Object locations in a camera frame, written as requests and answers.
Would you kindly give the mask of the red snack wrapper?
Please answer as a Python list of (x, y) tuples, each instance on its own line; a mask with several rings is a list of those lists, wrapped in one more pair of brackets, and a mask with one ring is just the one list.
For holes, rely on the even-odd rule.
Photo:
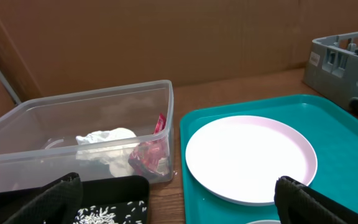
[(129, 165), (134, 175), (145, 177), (149, 182), (165, 182), (170, 176), (170, 139), (161, 139), (140, 143), (130, 153)]

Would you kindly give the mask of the white napkin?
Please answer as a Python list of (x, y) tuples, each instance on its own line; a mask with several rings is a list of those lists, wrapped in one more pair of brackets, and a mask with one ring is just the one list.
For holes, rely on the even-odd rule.
[[(76, 136), (78, 145), (94, 144), (107, 141), (116, 141), (136, 137), (136, 134), (127, 128), (116, 128), (110, 131), (94, 131), (86, 136)], [(109, 166), (113, 177), (132, 175), (134, 169), (129, 164), (129, 156), (139, 143), (87, 149), (76, 153), (77, 160), (98, 161)]]

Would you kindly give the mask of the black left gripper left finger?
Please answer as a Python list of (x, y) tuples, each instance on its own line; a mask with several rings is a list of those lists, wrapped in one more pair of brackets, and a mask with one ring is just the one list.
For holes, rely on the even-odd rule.
[(43, 187), (0, 192), (0, 223), (73, 223), (82, 198), (75, 172)]

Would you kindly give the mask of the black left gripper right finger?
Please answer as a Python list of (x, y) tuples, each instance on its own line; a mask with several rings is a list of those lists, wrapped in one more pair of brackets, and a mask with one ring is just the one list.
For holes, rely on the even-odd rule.
[(274, 204), (282, 224), (358, 224), (358, 213), (289, 176), (276, 181)]

